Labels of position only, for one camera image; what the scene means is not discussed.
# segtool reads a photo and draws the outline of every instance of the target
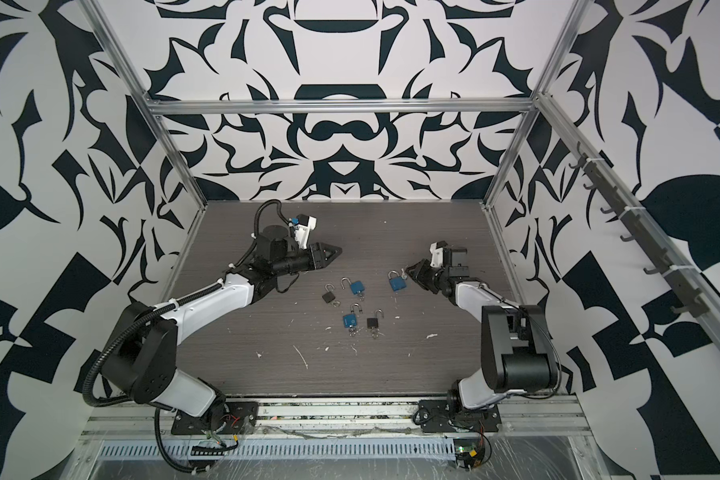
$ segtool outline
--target black and white patterned wall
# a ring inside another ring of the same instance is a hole
[[[71,452],[82,375],[196,212],[77,4],[0,1],[0,478]]]
[[[596,0],[551,91],[720,292],[720,2]],[[539,120],[496,205],[564,386],[615,478],[718,478],[720,352],[572,163]]]
[[[108,0],[157,100],[527,97],[571,0]],[[481,198],[519,118],[195,115],[166,120],[220,199]]]

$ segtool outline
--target open padlock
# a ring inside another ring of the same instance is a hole
[[[333,291],[336,290],[334,285],[332,283],[326,284],[326,292],[322,294],[322,299],[326,303],[330,303],[333,306],[339,306],[342,303],[336,300],[336,295],[333,294]]]
[[[387,274],[387,278],[389,279],[389,285],[392,287],[393,292],[403,290],[406,286],[408,286],[405,284],[405,280],[403,279],[403,277],[395,270],[389,272]]]
[[[358,308],[359,313],[362,313],[360,304],[353,303],[352,306],[349,307],[350,313],[342,317],[342,320],[344,320],[344,328],[349,329],[349,336],[355,336],[358,332],[358,317],[355,315],[355,307]]]
[[[365,300],[365,286],[362,284],[361,281],[352,282],[349,277],[345,276],[342,278],[342,290],[346,290],[347,287],[344,286],[344,280],[347,281],[347,284],[349,284],[349,289],[352,291],[353,295],[357,295],[360,300]]]
[[[384,312],[381,309],[376,309],[375,313],[379,313],[381,318],[384,318]],[[367,320],[368,329],[371,331],[371,336],[374,340],[378,338],[378,316],[373,316]]]

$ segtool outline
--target wood grain surface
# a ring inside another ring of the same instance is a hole
[[[237,261],[258,206],[208,205],[174,296],[213,283]],[[265,211],[261,229],[280,224],[275,211]],[[329,268],[301,274],[287,293],[273,291],[194,333],[179,347],[179,368],[230,394],[365,395],[444,392],[480,367],[479,322],[442,294],[410,280],[395,294],[387,281],[390,270],[429,258],[429,245],[446,240],[468,248],[471,275],[511,298],[478,203],[296,203],[284,204],[283,213],[317,217],[310,241],[340,246],[343,254]],[[344,276],[365,284],[355,337],[342,324],[357,302],[342,290]],[[281,288],[289,280],[281,278]],[[327,283],[336,286],[338,308],[321,298]],[[376,309],[384,317],[374,340],[365,327]]]

